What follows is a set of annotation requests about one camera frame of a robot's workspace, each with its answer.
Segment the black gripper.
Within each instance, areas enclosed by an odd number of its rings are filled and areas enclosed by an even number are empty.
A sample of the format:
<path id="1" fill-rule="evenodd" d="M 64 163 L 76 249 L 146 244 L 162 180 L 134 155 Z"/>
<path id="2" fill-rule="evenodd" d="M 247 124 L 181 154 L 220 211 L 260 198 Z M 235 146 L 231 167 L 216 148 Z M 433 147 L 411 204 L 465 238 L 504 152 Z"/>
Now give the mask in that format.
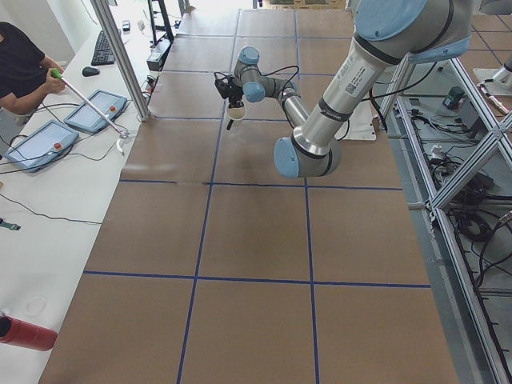
<path id="1" fill-rule="evenodd" d="M 232 88 L 229 92 L 228 101 L 230 106 L 235 106 L 238 109 L 244 108 L 242 88 Z"/>

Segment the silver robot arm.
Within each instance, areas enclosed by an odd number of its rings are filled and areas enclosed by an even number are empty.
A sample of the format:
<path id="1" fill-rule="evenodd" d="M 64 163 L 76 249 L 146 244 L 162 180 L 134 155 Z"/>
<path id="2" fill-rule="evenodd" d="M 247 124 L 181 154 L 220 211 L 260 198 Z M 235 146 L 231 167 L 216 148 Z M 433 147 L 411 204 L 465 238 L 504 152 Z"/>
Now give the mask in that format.
<path id="1" fill-rule="evenodd" d="M 470 1 L 361 1 L 349 53 L 312 111 L 291 82 L 264 75 L 259 52 L 242 48 L 234 71 L 215 86 L 230 108 L 274 98 L 293 132 L 274 145 L 274 165 L 285 178 L 321 177 L 341 160 L 335 134 L 370 92 L 384 69 L 403 59 L 439 62 L 465 53 L 470 44 Z"/>

